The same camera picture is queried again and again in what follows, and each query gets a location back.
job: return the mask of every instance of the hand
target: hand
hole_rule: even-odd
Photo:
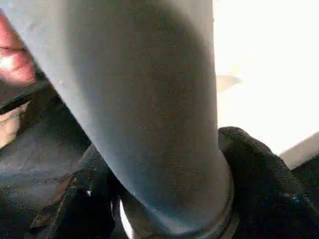
[[[14,85],[28,85],[35,81],[32,58],[1,12],[0,78]]]

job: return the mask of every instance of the gray pipe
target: gray pipe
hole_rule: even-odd
[[[211,0],[0,3],[160,231],[220,223],[232,182],[217,147]]]

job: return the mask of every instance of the fingernail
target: fingernail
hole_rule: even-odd
[[[0,68],[9,72],[13,70],[13,57],[3,57],[0,59]]]

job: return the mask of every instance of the black fabric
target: black fabric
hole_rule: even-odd
[[[0,238],[19,239],[57,191],[61,177],[77,170],[90,145],[61,103],[0,150]]]
[[[306,194],[319,211],[319,156],[295,168],[293,174],[302,182]]]
[[[60,184],[56,201],[34,218],[29,234],[37,239],[108,238],[114,228],[110,177],[106,164],[74,172]]]
[[[318,214],[300,181],[263,143],[235,127],[219,130],[234,178],[235,237],[318,238]]]

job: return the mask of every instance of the white surface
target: white surface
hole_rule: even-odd
[[[216,74],[240,81],[219,92],[218,124],[246,130],[289,167],[308,159],[300,151],[308,150],[307,157],[318,151],[317,144],[303,145],[299,159],[291,152],[319,131],[318,9],[315,0],[217,0],[214,6]]]

